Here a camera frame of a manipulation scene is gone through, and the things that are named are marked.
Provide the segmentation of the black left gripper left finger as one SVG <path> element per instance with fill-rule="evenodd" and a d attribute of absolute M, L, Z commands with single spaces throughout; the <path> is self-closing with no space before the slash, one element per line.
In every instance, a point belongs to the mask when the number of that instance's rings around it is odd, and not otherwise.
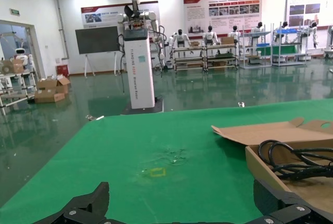
<path fill-rule="evenodd" d="M 72 198 L 60 211 L 36 223 L 108 223 L 109 201 L 109 183 L 101 182 L 92 193 Z"/>

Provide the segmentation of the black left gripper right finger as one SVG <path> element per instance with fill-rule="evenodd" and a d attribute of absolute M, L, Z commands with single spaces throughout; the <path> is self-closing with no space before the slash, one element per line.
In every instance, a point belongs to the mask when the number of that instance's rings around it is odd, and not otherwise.
<path fill-rule="evenodd" d="M 332 214 L 295 193 L 276 190 L 262 179 L 253 183 L 253 199 L 262 217 L 249 223 L 332 223 Z"/>

